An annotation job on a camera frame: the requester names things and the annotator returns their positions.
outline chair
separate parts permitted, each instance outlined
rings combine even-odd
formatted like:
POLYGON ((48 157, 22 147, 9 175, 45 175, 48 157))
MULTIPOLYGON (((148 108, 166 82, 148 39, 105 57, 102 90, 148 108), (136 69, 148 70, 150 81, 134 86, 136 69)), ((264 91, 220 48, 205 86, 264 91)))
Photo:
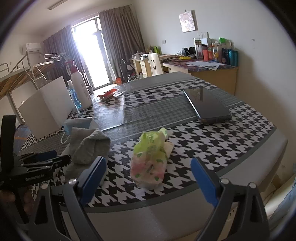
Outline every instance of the chair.
POLYGON ((148 54, 152 75, 164 74, 163 66, 157 53, 148 54))
POLYGON ((63 77, 39 89, 19 111, 32 134, 40 139, 58 131, 74 108, 63 77))

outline white wall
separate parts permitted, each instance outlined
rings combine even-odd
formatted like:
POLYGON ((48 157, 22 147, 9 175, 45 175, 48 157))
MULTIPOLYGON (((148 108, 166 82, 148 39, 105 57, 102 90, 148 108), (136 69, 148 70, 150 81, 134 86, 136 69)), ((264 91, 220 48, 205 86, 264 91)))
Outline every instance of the white wall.
POLYGON ((296 50, 289 36, 257 0, 134 0, 145 46, 175 54, 194 46, 197 32, 182 33, 179 14, 195 10, 199 31, 224 37, 239 51, 236 95, 260 111, 288 138, 278 170, 282 181, 296 162, 296 50))
MULTIPOLYGON (((27 35, 27 34, 16 34, 12 32, 7 40, 5 41, 1 51, 0 51, 0 64, 7 62, 9 64, 10 70, 18 63, 18 61, 23 57, 22 55, 22 46, 26 43, 39 43, 41 42, 41 36, 27 35)), ((7 75, 8 72, 0 73, 0 78, 7 75)), ((26 83, 19 88, 15 89, 12 92, 12 97, 14 102, 19 108, 22 104, 22 101, 26 101, 32 94, 36 92, 33 84, 31 82, 26 83)), ((0 100, 0 126, 2 122, 3 115, 12 115, 14 114, 11 104, 8 101, 8 98, 5 96, 0 100)))
POLYGON ((42 34, 42 40, 47 39, 48 37, 58 32, 62 28, 66 27, 67 25, 75 25, 84 20, 97 16, 98 13, 101 11, 105 11, 116 7, 122 7, 129 4, 132 4, 132 0, 114 0, 107 4, 100 4, 97 7, 88 9, 87 11, 67 16, 64 19, 61 19, 57 23, 53 24, 51 28, 46 29, 42 34))

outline glass door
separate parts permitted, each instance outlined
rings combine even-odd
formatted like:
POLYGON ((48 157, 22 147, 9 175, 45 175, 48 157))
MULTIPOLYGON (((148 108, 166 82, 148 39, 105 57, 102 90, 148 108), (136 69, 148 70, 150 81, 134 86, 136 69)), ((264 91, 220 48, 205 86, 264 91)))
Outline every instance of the glass door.
POLYGON ((83 22, 73 27, 73 30, 78 50, 88 69, 86 74, 94 90, 112 84, 99 18, 83 22))

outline blue face mask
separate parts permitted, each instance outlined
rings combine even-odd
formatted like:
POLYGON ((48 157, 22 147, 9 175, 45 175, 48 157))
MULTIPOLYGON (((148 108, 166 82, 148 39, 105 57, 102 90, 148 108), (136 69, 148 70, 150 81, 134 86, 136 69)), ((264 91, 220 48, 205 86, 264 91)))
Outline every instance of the blue face mask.
POLYGON ((69 139, 73 127, 89 129, 92 120, 93 120, 92 117, 65 120, 65 122, 63 124, 65 132, 61 138, 61 143, 65 144, 65 142, 69 139), (68 137, 63 142, 63 137, 65 134, 67 134, 68 137))

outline bunk bed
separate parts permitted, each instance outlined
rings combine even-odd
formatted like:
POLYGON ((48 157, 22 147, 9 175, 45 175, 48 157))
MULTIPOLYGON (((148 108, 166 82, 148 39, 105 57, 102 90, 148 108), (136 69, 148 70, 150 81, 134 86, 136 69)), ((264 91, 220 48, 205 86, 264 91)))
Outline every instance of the bunk bed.
POLYGON ((24 121, 15 105, 11 92, 27 82, 32 82, 35 89, 38 90, 36 81, 41 78, 44 78, 45 81, 47 81, 45 74, 48 71, 50 71, 51 68, 54 67, 55 60, 59 61, 63 56, 65 56, 65 53, 44 54, 44 63, 31 65, 29 58, 29 54, 31 52, 38 52, 39 54, 42 54, 36 50, 27 50, 26 54, 20 59, 20 61, 15 65, 15 67, 11 71, 9 70, 8 63, 0 64, 0 67, 6 66, 5 69, 0 70, 0 73, 8 71, 7 75, 0 78, 0 99, 2 99, 5 96, 8 97, 8 100, 11 103, 13 111, 17 115, 17 119, 20 124, 24 121), (24 67, 24 59, 27 59, 28 61, 27 67, 24 67))

